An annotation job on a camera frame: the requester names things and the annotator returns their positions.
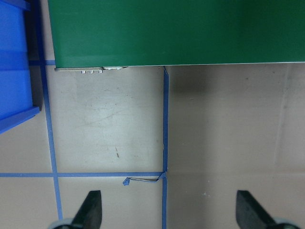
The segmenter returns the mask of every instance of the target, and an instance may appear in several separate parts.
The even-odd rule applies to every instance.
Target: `green panel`
[[[49,0],[56,67],[305,61],[305,0]]]

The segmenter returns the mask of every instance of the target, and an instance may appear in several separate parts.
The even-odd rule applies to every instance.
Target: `floor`
[[[47,228],[97,189],[103,229],[237,229],[238,189],[305,225],[305,64],[59,73],[41,12],[26,15],[41,112],[0,135],[1,228]]]

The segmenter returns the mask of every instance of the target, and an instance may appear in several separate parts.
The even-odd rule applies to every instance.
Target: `metal bracket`
[[[56,72],[81,72],[82,74],[90,73],[93,74],[95,72],[103,73],[104,70],[121,70],[127,67],[92,67],[92,68],[55,68]]]

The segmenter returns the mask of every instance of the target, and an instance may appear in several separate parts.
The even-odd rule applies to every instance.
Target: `torn tape piece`
[[[133,178],[133,177],[127,177],[124,181],[123,181],[123,185],[127,186],[129,185],[131,180],[135,180],[135,181],[141,181],[141,182],[149,182],[149,183],[156,183],[159,179],[166,177],[166,172],[162,173],[160,176],[158,176],[157,179],[145,179],[145,178]]]

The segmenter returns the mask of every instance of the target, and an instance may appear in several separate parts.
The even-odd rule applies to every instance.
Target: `blue plastic tray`
[[[0,134],[39,113],[33,107],[23,0],[0,0]]]

